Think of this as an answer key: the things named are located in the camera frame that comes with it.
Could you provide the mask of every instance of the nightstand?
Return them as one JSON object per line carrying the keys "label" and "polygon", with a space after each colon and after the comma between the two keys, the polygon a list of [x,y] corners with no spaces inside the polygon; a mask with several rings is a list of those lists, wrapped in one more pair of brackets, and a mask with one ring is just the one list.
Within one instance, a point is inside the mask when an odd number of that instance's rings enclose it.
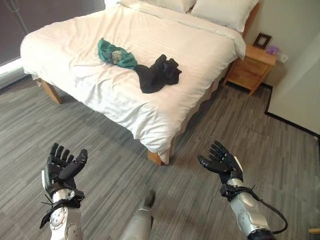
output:
{"label": "nightstand", "polygon": [[246,45],[244,59],[238,58],[233,62],[223,85],[229,81],[249,89],[249,95],[252,95],[275,64],[275,55],[268,54],[260,48]]}

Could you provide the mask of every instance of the black robot glove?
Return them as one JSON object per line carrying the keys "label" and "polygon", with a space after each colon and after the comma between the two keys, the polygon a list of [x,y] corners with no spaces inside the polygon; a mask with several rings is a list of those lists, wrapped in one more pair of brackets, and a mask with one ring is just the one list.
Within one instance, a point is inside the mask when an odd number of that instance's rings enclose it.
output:
{"label": "black robot glove", "polygon": [[214,144],[211,145],[208,158],[200,155],[198,160],[204,168],[219,174],[222,184],[233,178],[244,181],[240,163],[218,141],[214,141]]}
{"label": "black robot glove", "polygon": [[64,147],[62,145],[54,143],[44,168],[44,188],[51,198],[58,190],[76,189],[74,176],[87,163],[88,152],[86,149],[82,149],[76,159],[74,159],[73,155],[68,157],[70,153],[68,149],[65,149],[64,152],[63,150]]}

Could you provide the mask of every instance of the white bedsheet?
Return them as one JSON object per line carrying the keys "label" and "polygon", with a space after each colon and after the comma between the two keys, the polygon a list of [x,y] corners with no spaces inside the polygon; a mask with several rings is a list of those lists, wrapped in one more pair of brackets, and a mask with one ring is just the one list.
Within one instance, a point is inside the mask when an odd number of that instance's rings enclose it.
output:
{"label": "white bedsheet", "polygon": [[[150,67],[165,54],[179,63],[177,85],[142,93],[137,73],[102,62],[98,41],[132,52]],[[129,129],[135,139],[165,151],[192,107],[246,45],[235,30],[148,3],[122,5],[56,22],[28,34],[21,44],[24,71],[42,78],[89,108]]]}

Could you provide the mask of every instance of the wooden bed frame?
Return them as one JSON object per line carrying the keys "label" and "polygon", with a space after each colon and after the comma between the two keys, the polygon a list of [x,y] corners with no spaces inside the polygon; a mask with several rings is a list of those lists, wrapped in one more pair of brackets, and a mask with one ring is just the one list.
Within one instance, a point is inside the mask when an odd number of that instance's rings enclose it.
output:
{"label": "wooden bed frame", "polygon": [[[257,15],[257,12],[258,12],[260,6],[261,6],[261,3],[258,2],[256,4],[256,6],[252,9],[252,11],[250,12],[249,17],[245,22],[244,31],[243,31],[243,34],[242,34],[243,38],[247,35],[248,30],[250,29],[252,23],[254,22],[255,17]],[[173,137],[173,139],[171,140],[171,145],[170,145],[171,147],[170,147],[170,149],[168,149],[169,158],[174,153],[177,136],[179,136],[179,135],[181,135],[181,134],[183,134],[185,132],[188,121],[193,116],[193,114],[195,114],[199,110],[199,107],[200,107],[201,103],[203,103],[204,101],[207,101],[207,100],[210,99],[211,93],[214,92],[218,87],[219,78],[225,76],[225,71],[223,71],[222,74],[220,74],[220,76],[217,77],[215,81],[213,81],[212,85],[208,88],[208,90],[205,92],[205,94],[202,96],[202,98],[198,101],[196,106],[193,107],[190,110],[190,112],[188,113],[188,115],[186,116],[185,120],[181,124],[180,131],[178,131],[176,133],[176,135]],[[54,87],[52,85],[50,85],[49,83],[47,83],[46,81],[42,80],[42,79],[40,79],[40,81],[41,81],[41,85],[42,85],[43,89],[52,98],[52,100],[55,101],[58,104],[62,104],[63,102],[62,102],[61,98],[59,97],[59,95],[57,94],[57,92],[54,89]],[[163,162],[161,161],[160,156],[156,152],[151,152],[151,151],[147,150],[147,157],[148,157],[149,160],[155,162],[155,164],[157,164],[157,165],[163,164]]]}

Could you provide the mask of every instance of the purple object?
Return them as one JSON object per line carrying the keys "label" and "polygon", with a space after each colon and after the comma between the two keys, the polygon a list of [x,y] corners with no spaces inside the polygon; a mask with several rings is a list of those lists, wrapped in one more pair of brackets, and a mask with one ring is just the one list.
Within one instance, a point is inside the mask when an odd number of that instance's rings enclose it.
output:
{"label": "purple object", "polygon": [[276,55],[278,52],[278,48],[276,46],[270,45],[266,51],[267,54]]}

